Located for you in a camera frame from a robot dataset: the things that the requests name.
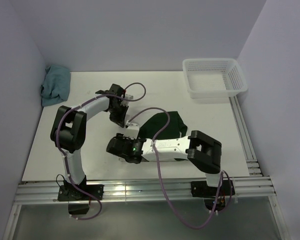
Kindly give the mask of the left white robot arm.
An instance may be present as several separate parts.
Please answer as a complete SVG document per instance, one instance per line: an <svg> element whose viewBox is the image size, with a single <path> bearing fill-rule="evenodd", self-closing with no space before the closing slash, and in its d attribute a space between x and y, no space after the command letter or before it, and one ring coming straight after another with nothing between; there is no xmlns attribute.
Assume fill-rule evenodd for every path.
<svg viewBox="0 0 300 240"><path fill-rule="evenodd" d="M125 126L128 104L134 99L126 90L112 84L109 90L99 90L95 97L73 107L60 106L57 110L50 139L60 151L65 169L65 181L73 183L69 194L76 200L86 197L81 148L86 140L87 122L101 112L108 112L109 119L120 127Z"/></svg>

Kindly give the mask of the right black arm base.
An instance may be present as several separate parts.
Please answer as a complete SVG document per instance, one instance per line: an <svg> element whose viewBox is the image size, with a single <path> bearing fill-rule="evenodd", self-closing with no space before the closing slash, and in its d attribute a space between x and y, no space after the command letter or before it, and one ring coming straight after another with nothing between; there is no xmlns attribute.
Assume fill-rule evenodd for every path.
<svg viewBox="0 0 300 240"><path fill-rule="evenodd" d="M191 181L191 195L194 198L203 198L205 207L211 211L215 204L215 197L217 193L217 187L210 187L207 185L207 181ZM232 180L224 179L220 190L215 207L215 211L220 212L227 207L227 197L234 197L236 194L234 184Z"/></svg>

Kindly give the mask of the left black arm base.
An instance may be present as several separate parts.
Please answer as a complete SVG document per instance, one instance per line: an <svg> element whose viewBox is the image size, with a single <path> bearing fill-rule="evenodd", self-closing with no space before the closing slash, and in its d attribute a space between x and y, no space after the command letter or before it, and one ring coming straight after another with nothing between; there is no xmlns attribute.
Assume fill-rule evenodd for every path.
<svg viewBox="0 0 300 240"><path fill-rule="evenodd" d="M103 184L87 184L87 179L76 185L76 189L71 183L66 180L63 181L63 185L59 186L59 193L57 197L58 202L68 202L68 213L75 216L83 216L90 210L91 201L96 197L98 200L102 200L104 193Z"/></svg>

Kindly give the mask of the white green raglan t-shirt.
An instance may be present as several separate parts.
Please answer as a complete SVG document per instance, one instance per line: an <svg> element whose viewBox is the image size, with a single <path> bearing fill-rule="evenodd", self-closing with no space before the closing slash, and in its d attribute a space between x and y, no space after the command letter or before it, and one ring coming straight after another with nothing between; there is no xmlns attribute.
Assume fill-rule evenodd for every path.
<svg viewBox="0 0 300 240"><path fill-rule="evenodd" d="M146 138L144 143L143 157L145 160L142 162L172 162L174 160L188 160L188 154L186 150L190 147L190 140L187 136L176 137L172 139L157 139L158 135L164 131L170 123L170 114L163 112L166 121L152 138Z"/></svg>

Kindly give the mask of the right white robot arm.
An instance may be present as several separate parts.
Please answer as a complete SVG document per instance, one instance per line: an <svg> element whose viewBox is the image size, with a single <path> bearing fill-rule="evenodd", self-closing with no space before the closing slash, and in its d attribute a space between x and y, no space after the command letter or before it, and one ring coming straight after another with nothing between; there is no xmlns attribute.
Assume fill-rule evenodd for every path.
<svg viewBox="0 0 300 240"><path fill-rule="evenodd" d="M117 133L109 141L106 152L130 164L190 161L205 173L206 189L210 194L217 195L224 188L220 179L222 144L199 130L193 130L188 136L161 140L132 139Z"/></svg>

